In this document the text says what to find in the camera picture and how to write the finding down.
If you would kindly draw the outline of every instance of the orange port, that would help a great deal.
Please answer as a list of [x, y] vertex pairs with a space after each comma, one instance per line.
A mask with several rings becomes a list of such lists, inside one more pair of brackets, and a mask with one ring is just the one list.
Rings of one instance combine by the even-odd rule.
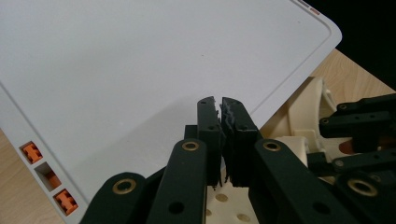
[[55, 197], [56, 202], [61, 206], [67, 216], [72, 214], [77, 208], [78, 205], [74, 198], [69, 194], [69, 192], [64, 189]]
[[46, 178], [48, 179], [49, 184], [52, 186], [53, 189], [58, 188], [62, 184], [61, 180], [59, 180], [58, 176], [53, 173], [53, 171], [47, 173]]
[[26, 158], [32, 164], [43, 158], [40, 150], [38, 150], [37, 146], [33, 142], [26, 144], [25, 146], [21, 147], [21, 149], [26, 155]]

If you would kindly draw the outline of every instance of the wooden table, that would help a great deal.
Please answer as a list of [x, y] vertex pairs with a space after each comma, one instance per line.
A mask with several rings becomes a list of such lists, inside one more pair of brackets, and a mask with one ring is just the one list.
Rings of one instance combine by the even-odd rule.
[[[312, 73], [337, 104], [395, 91], [334, 50]], [[50, 201], [0, 130], [0, 223], [62, 223]]]

